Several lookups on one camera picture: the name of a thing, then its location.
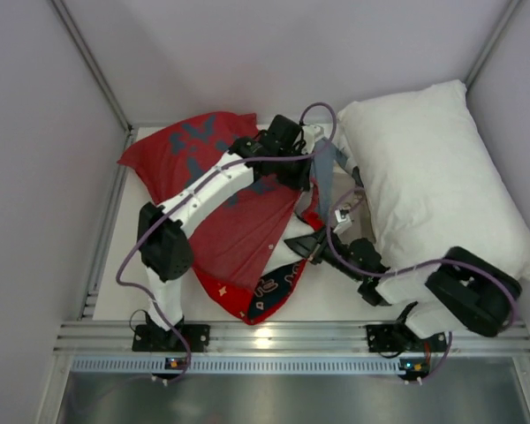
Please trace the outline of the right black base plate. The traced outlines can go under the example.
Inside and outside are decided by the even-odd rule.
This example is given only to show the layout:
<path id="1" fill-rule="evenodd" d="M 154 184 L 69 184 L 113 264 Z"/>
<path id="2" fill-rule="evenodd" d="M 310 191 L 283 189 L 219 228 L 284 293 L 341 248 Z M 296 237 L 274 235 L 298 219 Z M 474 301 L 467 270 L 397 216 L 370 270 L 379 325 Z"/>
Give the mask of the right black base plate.
<path id="1" fill-rule="evenodd" d="M 443 333 L 419 338 L 403 324 L 370 324 L 365 330 L 368 349 L 374 353 L 425 352 L 427 348 L 431 352 L 445 352 L 447 347 Z"/>

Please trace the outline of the right aluminium corner post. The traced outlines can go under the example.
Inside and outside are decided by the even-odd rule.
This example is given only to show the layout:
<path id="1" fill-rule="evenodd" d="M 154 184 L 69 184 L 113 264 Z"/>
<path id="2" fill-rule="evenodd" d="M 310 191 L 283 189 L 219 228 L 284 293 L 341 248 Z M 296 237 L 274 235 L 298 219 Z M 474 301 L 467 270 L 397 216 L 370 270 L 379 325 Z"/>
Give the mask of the right aluminium corner post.
<path id="1" fill-rule="evenodd" d="M 470 92 L 472 89 L 482 70 L 490 61 L 525 3 L 526 1 L 524 0 L 510 0 L 505 2 L 502 13 L 493 25 L 464 79 L 467 92 Z"/>

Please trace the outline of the blue grey pillowcase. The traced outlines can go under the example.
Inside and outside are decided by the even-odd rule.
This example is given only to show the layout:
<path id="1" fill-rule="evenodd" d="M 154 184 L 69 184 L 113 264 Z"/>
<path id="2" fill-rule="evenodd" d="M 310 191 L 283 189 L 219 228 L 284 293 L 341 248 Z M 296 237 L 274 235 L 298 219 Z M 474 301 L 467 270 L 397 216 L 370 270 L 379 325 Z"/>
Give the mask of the blue grey pillowcase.
<path id="1" fill-rule="evenodd" d="M 331 190 L 333 185 L 334 165 L 347 173 L 357 186 L 363 186 L 359 166 L 344 148 L 339 148 L 326 137 L 321 137 L 314 144 L 314 158 L 311 177 L 318 186 L 318 213 L 323 222 L 329 218 Z"/>

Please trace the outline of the aluminium corner post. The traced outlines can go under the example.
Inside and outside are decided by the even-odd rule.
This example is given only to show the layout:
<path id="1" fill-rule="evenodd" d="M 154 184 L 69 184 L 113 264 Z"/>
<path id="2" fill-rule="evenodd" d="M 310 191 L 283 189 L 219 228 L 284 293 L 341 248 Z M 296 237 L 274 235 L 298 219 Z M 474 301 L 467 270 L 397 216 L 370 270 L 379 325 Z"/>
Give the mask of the aluminium corner post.
<path id="1" fill-rule="evenodd" d="M 72 41 L 73 46 L 78 51 L 79 56 L 83 60 L 88 72 L 94 80 L 96 86 L 101 92 L 102 98 L 108 104 L 114 118 L 117 120 L 119 126 L 126 132 L 130 133 L 133 130 L 132 124 L 129 122 L 124 109 L 112 90 L 110 83 L 104 75 L 101 66 L 98 64 L 93 51 L 88 45 L 82 31 L 72 16 L 72 12 L 68 7 L 66 1 L 63 0 L 49 0 L 49 5 L 61 22 L 64 30 Z"/>
<path id="2" fill-rule="evenodd" d="M 467 92 L 470 92 L 472 89 L 482 70 L 490 61 L 525 3 L 526 1 L 524 0 L 510 0 L 505 2 L 502 13 L 493 25 L 464 79 Z"/>

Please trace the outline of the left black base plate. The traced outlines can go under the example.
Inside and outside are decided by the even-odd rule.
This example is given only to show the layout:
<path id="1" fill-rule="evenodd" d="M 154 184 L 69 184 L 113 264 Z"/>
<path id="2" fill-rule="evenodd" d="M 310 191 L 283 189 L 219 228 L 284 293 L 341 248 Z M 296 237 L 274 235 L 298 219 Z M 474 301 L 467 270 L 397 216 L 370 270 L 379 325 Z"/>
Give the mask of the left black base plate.
<path id="1" fill-rule="evenodd" d="M 192 352 L 205 352 L 210 339 L 210 326 L 184 324 L 179 332 Z M 171 330 L 140 324 L 134 330 L 133 352 L 186 352 L 185 345 Z"/>

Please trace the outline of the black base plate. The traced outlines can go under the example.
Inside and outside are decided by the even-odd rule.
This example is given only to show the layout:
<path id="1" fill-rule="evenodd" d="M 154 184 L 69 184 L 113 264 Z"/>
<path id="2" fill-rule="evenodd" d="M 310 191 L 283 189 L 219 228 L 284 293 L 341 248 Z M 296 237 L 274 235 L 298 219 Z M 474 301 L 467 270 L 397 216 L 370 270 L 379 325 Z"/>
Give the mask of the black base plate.
<path id="1" fill-rule="evenodd" d="M 425 352 L 427 348 L 431 352 L 445 352 L 447 347 L 443 333 L 419 338 L 403 324 L 370 324 L 365 330 L 368 349 L 374 353 Z"/>
<path id="2" fill-rule="evenodd" d="M 179 332 L 192 352 L 205 352 L 210 339 L 210 326 L 184 324 Z M 186 352 L 185 345 L 171 330 L 140 324 L 134 330 L 133 352 Z"/>

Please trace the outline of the white bare pillow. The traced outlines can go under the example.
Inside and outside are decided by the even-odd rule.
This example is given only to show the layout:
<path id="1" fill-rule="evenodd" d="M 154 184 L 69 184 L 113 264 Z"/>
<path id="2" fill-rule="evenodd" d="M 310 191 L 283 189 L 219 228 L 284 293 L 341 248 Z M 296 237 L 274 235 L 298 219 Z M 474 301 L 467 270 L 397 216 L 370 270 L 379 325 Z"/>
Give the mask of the white bare pillow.
<path id="1" fill-rule="evenodd" d="M 338 124 L 367 192 L 377 251 L 402 269 L 461 246 L 530 281 L 530 230 L 452 80 L 351 102 Z"/>

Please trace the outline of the aluminium mounting rail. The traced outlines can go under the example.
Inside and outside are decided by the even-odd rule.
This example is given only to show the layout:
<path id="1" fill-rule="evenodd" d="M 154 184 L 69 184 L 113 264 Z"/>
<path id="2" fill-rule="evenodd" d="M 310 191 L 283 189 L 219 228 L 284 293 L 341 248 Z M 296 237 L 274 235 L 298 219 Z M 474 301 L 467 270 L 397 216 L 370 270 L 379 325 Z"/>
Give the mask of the aluminium mounting rail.
<path id="1" fill-rule="evenodd" d="M 66 322 L 54 343 L 55 353 L 130 352 L 134 334 L 124 322 Z M 213 354 L 368 353 L 364 322 L 273 322 L 246 326 L 239 322 L 212 322 L 200 336 L 204 351 Z M 530 354 L 530 336 L 518 323 L 495 338 L 466 330 L 453 334 L 450 353 L 460 356 L 520 356 Z"/>

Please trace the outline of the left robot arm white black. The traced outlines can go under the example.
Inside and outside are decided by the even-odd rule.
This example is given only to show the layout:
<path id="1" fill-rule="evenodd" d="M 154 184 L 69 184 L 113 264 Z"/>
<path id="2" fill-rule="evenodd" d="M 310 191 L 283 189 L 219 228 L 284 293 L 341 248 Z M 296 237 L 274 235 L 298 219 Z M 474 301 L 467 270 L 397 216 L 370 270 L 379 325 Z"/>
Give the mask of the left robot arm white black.
<path id="1" fill-rule="evenodd" d="M 182 291 L 197 280 L 234 318 L 263 322 L 291 296 L 305 261 L 286 240 L 315 230 L 295 208 L 309 187 L 309 153 L 320 132 L 277 116 L 193 117 L 135 143 L 123 156 L 146 184 L 138 247 L 149 287 L 141 349 L 184 350 Z"/>

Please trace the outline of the left aluminium corner post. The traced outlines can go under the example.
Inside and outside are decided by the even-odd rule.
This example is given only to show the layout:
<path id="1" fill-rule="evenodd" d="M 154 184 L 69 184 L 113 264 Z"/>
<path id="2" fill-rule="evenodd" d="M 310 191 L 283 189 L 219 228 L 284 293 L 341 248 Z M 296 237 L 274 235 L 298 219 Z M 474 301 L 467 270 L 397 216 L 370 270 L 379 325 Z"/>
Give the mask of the left aluminium corner post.
<path id="1" fill-rule="evenodd" d="M 79 56 L 83 60 L 88 72 L 94 80 L 96 86 L 101 92 L 102 98 L 108 104 L 114 118 L 117 120 L 119 126 L 126 132 L 130 133 L 133 130 L 132 124 L 129 122 L 124 109 L 112 90 L 110 83 L 104 75 L 101 66 L 98 64 L 93 51 L 88 45 L 82 31 L 72 16 L 72 12 L 68 7 L 66 1 L 63 0 L 49 0 L 49 5 L 61 22 L 64 30 L 72 41 L 73 46 L 78 51 Z"/>

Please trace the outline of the red pillowcase with grey print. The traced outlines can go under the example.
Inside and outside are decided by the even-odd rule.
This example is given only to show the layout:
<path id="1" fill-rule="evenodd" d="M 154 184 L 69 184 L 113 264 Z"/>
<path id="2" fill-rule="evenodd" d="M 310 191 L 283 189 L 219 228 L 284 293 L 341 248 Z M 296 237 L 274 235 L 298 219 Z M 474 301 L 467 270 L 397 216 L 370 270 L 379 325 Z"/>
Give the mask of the red pillowcase with grey print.
<path id="1" fill-rule="evenodd" d="M 236 139 L 257 132 L 255 114 L 210 112 L 133 143 L 118 162 L 160 204 L 200 178 Z M 193 234 L 193 272 L 201 286 L 248 325 L 274 314 L 304 270 L 282 239 L 317 230 L 321 221 L 313 206 L 299 220 L 293 213 L 298 199 L 297 192 L 265 177 L 229 197 Z"/>

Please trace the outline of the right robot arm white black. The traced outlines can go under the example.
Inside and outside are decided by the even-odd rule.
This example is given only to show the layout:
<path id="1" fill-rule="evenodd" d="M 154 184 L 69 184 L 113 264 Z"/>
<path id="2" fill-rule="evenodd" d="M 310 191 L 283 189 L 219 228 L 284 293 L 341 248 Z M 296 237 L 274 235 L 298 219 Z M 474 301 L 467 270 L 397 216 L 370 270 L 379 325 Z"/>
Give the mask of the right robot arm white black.
<path id="1" fill-rule="evenodd" d="M 358 282 L 369 305 L 401 306 L 397 324 L 408 343 L 459 329 L 496 337 L 517 317 L 520 283 L 460 246 L 442 258 L 392 270 L 368 239 L 345 244 L 327 226 L 284 243 L 301 258 L 327 262 Z"/>

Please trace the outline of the beige grey pillowcase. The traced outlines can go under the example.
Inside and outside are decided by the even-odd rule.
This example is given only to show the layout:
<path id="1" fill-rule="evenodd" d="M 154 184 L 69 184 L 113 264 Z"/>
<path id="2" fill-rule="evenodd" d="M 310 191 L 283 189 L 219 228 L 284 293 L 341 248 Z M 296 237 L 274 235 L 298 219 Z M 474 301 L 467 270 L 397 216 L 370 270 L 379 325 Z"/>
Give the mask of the beige grey pillowcase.
<path id="1" fill-rule="evenodd" d="M 335 203 L 348 190 L 355 187 L 355 181 L 348 174 L 339 171 L 333 175 L 331 199 Z M 367 196 L 356 190 L 353 194 L 346 197 L 345 201 L 340 204 L 341 208 L 352 208 L 351 212 L 352 226 L 345 230 L 340 239 L 349 244 L 355 239 L 366 238 L 371 242 L 375 242 L 375 235 L 371 225 L 371 215 L 367 204 Z"/>

